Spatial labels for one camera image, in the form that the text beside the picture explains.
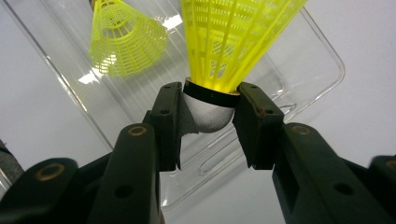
shuttlecock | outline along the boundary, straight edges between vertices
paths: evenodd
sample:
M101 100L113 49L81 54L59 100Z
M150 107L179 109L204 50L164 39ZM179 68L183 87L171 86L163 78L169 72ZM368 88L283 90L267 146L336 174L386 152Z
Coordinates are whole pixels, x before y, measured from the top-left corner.
M89 55L102 74L126 76L152 66L166 49L165 28L121 0L92 0Z
M200 132L213 133L230 122L236 87L305 2L181 0L191 70L184 93ZM191 83L199 92L190 90ZM233 104L222 104L219 95Z

black ring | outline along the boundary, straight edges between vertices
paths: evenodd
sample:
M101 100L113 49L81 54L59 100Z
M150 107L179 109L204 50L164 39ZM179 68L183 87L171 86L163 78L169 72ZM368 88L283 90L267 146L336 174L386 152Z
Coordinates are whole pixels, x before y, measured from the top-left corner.
M228 94L220 91L213 91L205 87L192 83L189 78L186 78L183 92L190 97L208 104L219 105L223 107L235 108L239 102L239 94Z

white background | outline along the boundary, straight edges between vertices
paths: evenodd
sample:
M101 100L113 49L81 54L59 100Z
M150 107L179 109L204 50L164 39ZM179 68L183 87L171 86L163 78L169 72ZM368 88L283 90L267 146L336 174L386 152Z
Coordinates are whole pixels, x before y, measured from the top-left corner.
M345 79L293 121L367 166L396 146L396 2L311 0L307 10L346 66ZM23 168L52 157L83 165L106 153L56 77L0 7L0 138ZM233 169L165 213L167 223L283 223L271 173Z

clear plastic container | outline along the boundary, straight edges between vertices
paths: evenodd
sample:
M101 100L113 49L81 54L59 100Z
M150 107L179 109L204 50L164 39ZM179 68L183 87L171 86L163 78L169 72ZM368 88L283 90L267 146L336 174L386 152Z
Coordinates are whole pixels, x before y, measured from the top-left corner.
M125 1L161 22L169 34L161 59L129 77L107 77L92 69L88 0L1 1L109 150L123 127L142 121L162 85L189 76L178 0ZM344 73L342 61L302 9L245 81L271 96L288 121L340 83ZM184 136L181 171L161 173L163 209L184 200L242 156L232 124L217 133Z

yellow mesh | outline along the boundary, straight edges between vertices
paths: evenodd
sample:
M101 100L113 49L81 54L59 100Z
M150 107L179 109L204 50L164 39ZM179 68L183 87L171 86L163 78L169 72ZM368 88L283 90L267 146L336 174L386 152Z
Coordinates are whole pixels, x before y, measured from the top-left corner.
M166 49L165 28L121 0L95 2L89 55L102 74L126 76L152 66Z
M181 0L191 81L232 92L306 0Z

